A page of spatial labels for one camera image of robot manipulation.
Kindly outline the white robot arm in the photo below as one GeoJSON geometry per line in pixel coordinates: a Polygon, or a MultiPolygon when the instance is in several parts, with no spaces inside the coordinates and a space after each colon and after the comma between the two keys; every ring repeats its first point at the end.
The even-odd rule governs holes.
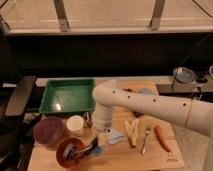
{"type": "Polygon", "coordinates": [[[213,171],[213,103],[128,92],[120,88],[117,80],[98,84],[94,87],[92,96],[96,102],[92,121],[97,130],[111,128],[113,107],[120,106],[209,136],[202,171],[213,171]]]}

